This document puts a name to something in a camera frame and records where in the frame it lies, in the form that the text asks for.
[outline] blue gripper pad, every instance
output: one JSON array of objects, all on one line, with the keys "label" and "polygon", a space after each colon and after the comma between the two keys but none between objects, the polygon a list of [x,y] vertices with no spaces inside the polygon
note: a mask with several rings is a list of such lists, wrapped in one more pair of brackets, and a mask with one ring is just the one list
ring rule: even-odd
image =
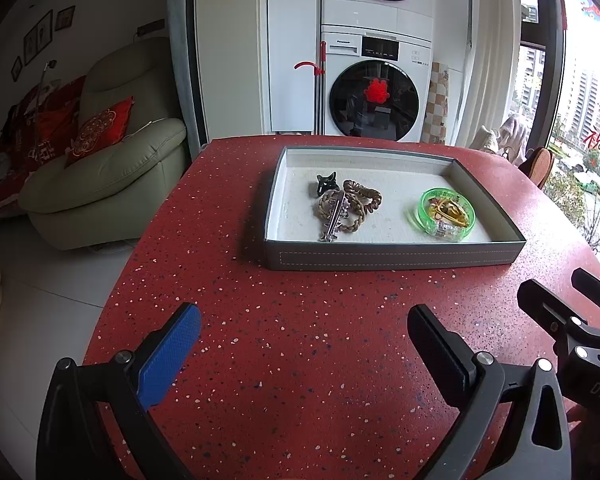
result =
[{"label": "blue gripper pad", "polygon": [[138,374],[138,400],[145,410],[160,404],[200,336],[202,316],[190,304],[162,338]]}]

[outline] sofa armrest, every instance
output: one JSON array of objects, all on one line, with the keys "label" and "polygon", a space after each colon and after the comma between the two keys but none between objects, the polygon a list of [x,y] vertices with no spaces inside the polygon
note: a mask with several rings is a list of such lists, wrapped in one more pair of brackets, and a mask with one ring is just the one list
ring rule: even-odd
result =
[{"label": "sofa armrest", "polygon": [[162,119],[68,168],[66,156],[61,156],[31,175],[18,203],[27,212],[50,214],[102,200],[140,178],[186,137],[180,119]]}]

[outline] gray box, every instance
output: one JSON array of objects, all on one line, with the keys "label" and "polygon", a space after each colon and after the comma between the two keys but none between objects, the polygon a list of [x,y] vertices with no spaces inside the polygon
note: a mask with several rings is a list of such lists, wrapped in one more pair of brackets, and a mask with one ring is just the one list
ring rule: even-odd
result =
[{"label": "gray box", "polygon": [[[337,172],[382,194],[380,209],[360,229],[320,242],[318,174]],[[461,242],[426,234],[413,221],[422,194],[455,189],[474,206],[476,221]],[[526,240],[500,205],[454,158],[366,148],[303,146],[280,155],[269,197],[264,243],[273,270],[408,270],[510,264]]]}]

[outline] recliner armchair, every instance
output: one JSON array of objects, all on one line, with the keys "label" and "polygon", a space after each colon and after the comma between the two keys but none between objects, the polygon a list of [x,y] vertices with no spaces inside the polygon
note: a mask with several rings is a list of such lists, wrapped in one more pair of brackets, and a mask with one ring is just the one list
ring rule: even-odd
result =
[{"label": "recliner armchair", "polygon": [[87,74],[78,124],[133,95],[125,138],[69,167],[39,168],[18,203],[40,235],[68,250],[139,238],[189,163],[167,38],[127,45]]}]

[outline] picture frame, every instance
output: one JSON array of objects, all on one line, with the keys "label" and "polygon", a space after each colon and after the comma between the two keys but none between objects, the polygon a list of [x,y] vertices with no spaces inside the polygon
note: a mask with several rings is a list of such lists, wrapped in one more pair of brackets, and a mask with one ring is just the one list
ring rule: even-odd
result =
[{"label": "picture frame", "polygon": [[14,83],[20,77],[20,72],[22,72],[22,67],[23,67],[22,60],[20,59],[20,56],[18,56],[16,58],[16,61],[13,62],[13,66],[11,67],[11,79],[13,79]]},{"label": "picture frame", "polygon": [[24,65],[27,66],[38,55],[38,26],[35,25],[24,37]]},{"label": "picture frame", "polygon": [[55,30],[71,27],[74,22],[75,5],[56,12],[56,27]]},{"label": "picture frame", "polygon": [[52,9],[36,23],[37,54],[42,52],[53,40],[53,15],[54,12]]}]

